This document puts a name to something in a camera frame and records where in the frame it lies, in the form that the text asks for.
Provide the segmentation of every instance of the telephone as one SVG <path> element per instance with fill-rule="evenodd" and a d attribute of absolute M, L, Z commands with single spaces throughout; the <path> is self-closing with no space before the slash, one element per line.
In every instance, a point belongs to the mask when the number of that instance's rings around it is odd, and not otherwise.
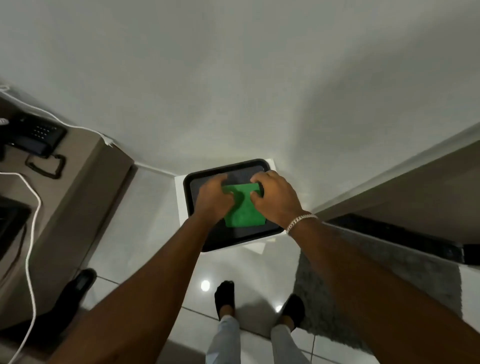
<path fill-rule="evenodd" d="M 61 177 L 67 160 L 60 154 L 53 154 L 53 151 L 66 133 L 67 129 L 61 125 L 36 115 L 19 112 L 8 120 L 7 125 L 0 126 L 0 147 L 8 144 L 30 153 L 25 165 L 42 176 L 56 180 Z M 53 156 L 59 160 L 59 165 L 54 173 L 47 172 L 30 161 L 31 155 L 42 158 Z"/>

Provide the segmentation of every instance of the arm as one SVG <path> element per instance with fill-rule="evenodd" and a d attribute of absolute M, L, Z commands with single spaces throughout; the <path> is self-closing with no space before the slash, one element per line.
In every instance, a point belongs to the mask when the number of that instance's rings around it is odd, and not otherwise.
<path fill-rule="evenodd" d="M 233 196 L 222 192 L 226 177 L 215 176 L 201 187 L 195 213 L 148 263 L 85 316 L 49 364 L 156 361 L 208 232 L 235 204 Z"/>
<path fill-rule="evenodd" d="M 257 174 L 256 208 L 286 228 L 302 210 L 276 172 Z M 480 363 L 480 334 L 446 307 L 364 256 L 334 230 L 308 218 L 290 235 L 327 284 L 339 309 L 381 363 Z"/>

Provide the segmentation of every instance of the white wall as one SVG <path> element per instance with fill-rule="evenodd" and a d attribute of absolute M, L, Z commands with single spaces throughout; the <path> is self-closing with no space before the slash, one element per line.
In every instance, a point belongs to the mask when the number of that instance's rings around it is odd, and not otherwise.
<path fill-rule="evenodd" d="M 307 208 L 474 125 L 475 0 L 4 0 L 0 75 L 134 158 L 274 158 Z"/>

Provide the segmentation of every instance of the black sock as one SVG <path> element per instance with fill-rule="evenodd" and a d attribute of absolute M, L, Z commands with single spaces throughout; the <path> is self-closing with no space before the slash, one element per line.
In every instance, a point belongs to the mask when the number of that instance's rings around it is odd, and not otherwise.
<path fill-rule="evenodd" d="M 220 319 L 220 308 L 226 304 L 235 309 L 235 284 L 231 280 L 223 281 L 215 292 L 215 307 Z"/>
<path fill-rule="evenodd" d="M 289 316 L 297 328 L 305 317 L 305 306 L 296 294 L 291 294 L 283 306 L 282 316 Z"/>

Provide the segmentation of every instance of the silver chain bracelet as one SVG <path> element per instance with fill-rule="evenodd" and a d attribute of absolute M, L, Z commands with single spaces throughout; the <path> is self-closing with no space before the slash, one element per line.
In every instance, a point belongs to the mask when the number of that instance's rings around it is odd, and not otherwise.
<path fill-rule="evenodd" d="M 314 214 L 307 214 L 307 215 L 300 215 L 297 218 L 294 218 L 290 225 L 285 229 L 288 235 L 290 235 L 290 230 L 299 222 L 302 221 L 304 218 L 318 218 Z"/>

